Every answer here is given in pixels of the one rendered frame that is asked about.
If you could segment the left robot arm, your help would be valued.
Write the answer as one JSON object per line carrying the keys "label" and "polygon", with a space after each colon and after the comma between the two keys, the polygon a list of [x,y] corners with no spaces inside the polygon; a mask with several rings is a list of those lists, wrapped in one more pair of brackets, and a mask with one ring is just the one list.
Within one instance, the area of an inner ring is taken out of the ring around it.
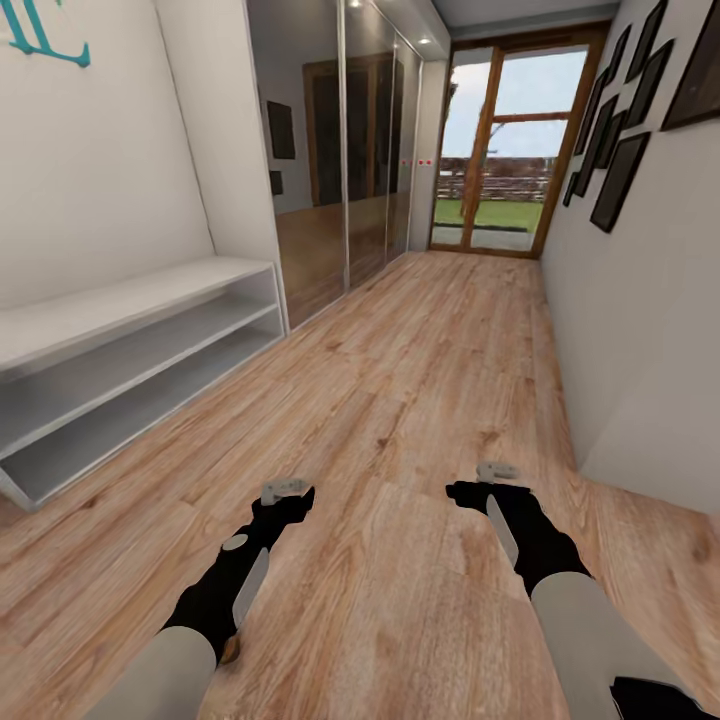
{"label": "left robot arm", "polygon": [[195,720],[211,679],[269,568],[269,553],[286,524],[304,522],[315,488],[302,478],[267,481],[252,504],[253,522],[220,548],[215,564],[187,587],[174,613],[80,720]]}

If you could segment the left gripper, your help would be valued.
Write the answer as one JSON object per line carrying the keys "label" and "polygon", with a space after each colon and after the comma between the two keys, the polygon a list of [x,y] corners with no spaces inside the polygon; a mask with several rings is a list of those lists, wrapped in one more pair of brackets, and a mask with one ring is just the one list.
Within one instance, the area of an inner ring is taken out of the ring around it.
{"label": "left gripper", "polygon": [[[276,496],[280,496],[280,494],[276,494]],[[280,496],[280,500],[273,506],[262,506],[261,498],[258,498],[252,504],[252,514],[254,519],[257,517],[270,519],[277,526],[277,536],[280,536],[282,530],[286,528],[286,524],[304,522],[306,514],[312,509],[314,496],[315,488],[311,487],[304,496]]]}

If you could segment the sandal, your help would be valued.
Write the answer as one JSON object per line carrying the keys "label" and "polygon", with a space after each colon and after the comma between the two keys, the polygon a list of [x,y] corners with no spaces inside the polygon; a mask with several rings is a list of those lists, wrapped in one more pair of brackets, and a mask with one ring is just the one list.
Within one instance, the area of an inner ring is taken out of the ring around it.
{"label": "sandal", "polygon": [[225,652],[223,653],[222,659],[220,660],[219,667],[223,665],[226,667],[237,660],[240,654],[240,637],[237,631],[234,636],[230,636],[227,644],[225,645]]}

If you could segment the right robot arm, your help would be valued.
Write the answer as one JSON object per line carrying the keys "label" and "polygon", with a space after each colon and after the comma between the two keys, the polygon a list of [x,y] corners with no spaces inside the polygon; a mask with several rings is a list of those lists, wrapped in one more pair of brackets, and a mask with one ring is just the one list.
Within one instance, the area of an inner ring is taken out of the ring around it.
{"label": "right robot arm", "polygon": [[489,517],[531,599],[571,720],[720,720],[633,629],[509,463],[479,461],[445,491]]}

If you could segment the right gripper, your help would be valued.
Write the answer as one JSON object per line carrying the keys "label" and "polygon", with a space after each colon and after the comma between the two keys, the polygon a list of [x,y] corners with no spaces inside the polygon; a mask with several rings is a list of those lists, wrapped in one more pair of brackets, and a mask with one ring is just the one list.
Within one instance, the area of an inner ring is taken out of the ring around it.
{"label": "right gripper", "polygon": [[484,488],[491,486],[491,483],[473,483],[467,481],[457,481],[454,485],[447,485],[445,491],[451,499],[455,499],[455,503],[459,507],[477,509],[481,513],[487,515],[480,505],[480,496],[484,492]]}

